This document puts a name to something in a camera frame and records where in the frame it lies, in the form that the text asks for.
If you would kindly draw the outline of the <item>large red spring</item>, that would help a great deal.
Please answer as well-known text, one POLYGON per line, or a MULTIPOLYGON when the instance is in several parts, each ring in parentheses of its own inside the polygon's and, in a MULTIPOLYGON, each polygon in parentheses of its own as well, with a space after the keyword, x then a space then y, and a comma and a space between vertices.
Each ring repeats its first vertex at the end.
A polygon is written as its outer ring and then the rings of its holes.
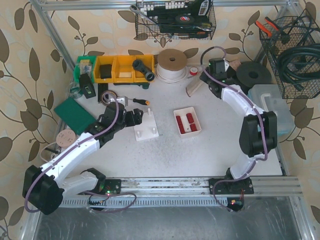
POLYGON ((187 113, 187 114, 186 114, 186 117, 187 117, 187 119, 188 119, 189 122, 192 122, 192 121, 193 121, 193 116, 192 116, 191 113, 187 113))
POLYGON ((176 121, 177 121, 177 124, 179 127, 183 126, 183 123, 182 123, 182 120, 181 120, 181 117, 180 116, 176 116, 176 121))

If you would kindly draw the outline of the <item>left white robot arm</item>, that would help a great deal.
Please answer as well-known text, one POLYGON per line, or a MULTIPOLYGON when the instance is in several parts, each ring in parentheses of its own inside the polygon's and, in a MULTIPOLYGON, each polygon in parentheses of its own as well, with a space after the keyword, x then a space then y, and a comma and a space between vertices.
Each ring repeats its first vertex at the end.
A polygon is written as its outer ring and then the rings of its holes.
POLYGON ((106 185, 106 176, 93 167, 74 177, 68 175, 86 157, 111 141, 117 132, 140 125, 143 115, 138 108, 127 111, 123 104, 111 102, 65 151, 40 167, 31 165, 25 171, 22 189, 25 210, 49 215, 67 197, 80 193, 107 197, 113 194, 106 185))

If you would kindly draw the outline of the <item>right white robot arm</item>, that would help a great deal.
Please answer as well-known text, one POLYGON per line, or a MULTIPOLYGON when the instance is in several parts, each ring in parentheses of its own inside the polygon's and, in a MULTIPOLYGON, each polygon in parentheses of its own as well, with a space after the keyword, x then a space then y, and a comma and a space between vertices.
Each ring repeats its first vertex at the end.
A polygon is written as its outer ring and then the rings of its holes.
POLYGON ((224 182, 241 181, 250 176, 258 161, 265 162, 268 154, 278 144, 277 115, 273 111, 265 111, 258 107, 236 84, 228 85, 224 80, 217 79, 219 75, 210 73, 210 67, 205 66, 203 58, 213 49, 220 49, 224 55, 226 50, 220 46, 206 49, 200 57, 202 74, 200 80, 208 85, 210 91, 227 103, 239 116, 243 117, 239 145, 242 154, 235 164, 228 168, 224 182))

